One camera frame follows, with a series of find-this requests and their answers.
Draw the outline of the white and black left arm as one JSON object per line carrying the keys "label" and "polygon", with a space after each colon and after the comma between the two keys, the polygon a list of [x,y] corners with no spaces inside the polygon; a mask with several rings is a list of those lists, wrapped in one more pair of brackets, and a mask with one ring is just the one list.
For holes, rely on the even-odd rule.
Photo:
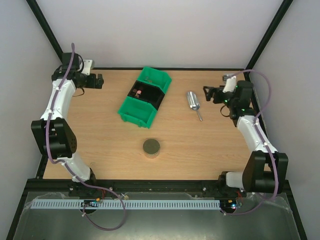
{"label": "white and black left arm", "polygon": [[31,131],[40,152],[53,165],[62,165],[74,182],[94,182],[93,170],[77,152],[77,138],[67,122],[72,98],[77,89],[101,89],[104,79],[92,73],[94,62],[79,54],[62,54],[62,64],[51,76],[52,91],[47,107],[39,120],[31,123]]}

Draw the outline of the black bin with lollipops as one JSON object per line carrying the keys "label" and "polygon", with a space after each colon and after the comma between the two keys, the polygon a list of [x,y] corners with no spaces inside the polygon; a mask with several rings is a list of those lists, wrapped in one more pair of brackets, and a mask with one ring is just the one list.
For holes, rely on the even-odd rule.
{"label": "black bin with lollipops", "polygon": [[158,110],[165,93],[158,86],[136,80],[127,96],[149,103]]}

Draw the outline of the green bin with star candies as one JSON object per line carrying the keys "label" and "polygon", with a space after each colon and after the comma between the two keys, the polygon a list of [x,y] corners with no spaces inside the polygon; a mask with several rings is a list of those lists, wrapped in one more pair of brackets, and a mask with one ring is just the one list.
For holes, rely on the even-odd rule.
{"label": "green bin with star candies", "polygon": [[160,88],[164,94],[167,93],[172,82],[168,73],[148,66],[142,69],[137,80]]}

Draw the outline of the clear plastic jar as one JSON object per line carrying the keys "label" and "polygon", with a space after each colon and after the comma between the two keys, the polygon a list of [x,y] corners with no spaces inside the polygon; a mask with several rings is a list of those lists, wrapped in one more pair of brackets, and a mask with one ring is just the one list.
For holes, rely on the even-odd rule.
{"label": "clear plastic jar", "polygon": [[160,151],[158,150],[157,152],[144,152],[144,155],[148,159],[155,159],[159,156]]}

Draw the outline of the silver metal scoop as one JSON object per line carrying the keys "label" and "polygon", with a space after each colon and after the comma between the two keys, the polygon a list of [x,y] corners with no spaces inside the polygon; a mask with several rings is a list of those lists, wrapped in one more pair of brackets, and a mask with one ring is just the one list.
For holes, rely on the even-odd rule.
{"label": "silver metal scoop", "polygon": [[203,118],[201,117],[201,114],[199,112],[200,110],[200,103],[197,99],[197,96],[194,92],[192,91],[188,91],[186,93],[186,98],[187,98],[187,101],[188,101],[188,104],[189,104],[189,107],[191,110],[195,111],[199,117],[199,120],[202,122],[203,121]]}

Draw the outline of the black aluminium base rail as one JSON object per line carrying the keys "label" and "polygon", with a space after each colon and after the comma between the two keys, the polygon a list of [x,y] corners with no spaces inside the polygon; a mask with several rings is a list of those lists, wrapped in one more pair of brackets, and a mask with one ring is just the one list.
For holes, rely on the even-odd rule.
{"label": "black aluminium base rail", "polygon": [[[222,186],[218,180],[105,180],[96,181],[98,188],[104,187],[117,194],[125,193],[186,193],[198,198],[235,198],[244,190]],[[62,192],[70,197],[100,197],[102,191],[84,186],[69,179],[28,179],[23,194],[29,192]]]}

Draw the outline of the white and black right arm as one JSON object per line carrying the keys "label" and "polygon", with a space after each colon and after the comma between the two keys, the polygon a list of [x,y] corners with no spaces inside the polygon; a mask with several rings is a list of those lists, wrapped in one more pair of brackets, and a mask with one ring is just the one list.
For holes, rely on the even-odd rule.
{"label": "white and black right arm", "polygon": [[229,196],[236,188],[249,193],[280,194],[285,184],[289,159],[268,140],[258,115],[251,108],[253,84],[229,78],[225,85],[204,86],[203,91],[206,101],[223,104],[229,109],[229,118],[241,132],[251,152],[243,172],[222,172],[218,191],[224,196]]}

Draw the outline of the white round jar lid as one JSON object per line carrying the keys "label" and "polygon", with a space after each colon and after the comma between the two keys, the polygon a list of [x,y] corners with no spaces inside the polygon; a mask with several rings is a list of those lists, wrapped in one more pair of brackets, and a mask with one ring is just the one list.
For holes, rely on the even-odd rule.
{"label": "white round jar lid", "polygon": [[145,140],[142,145],[143,151],[148,155],[156,155],[160,151],[160,147],[160,143],[154,138]]}

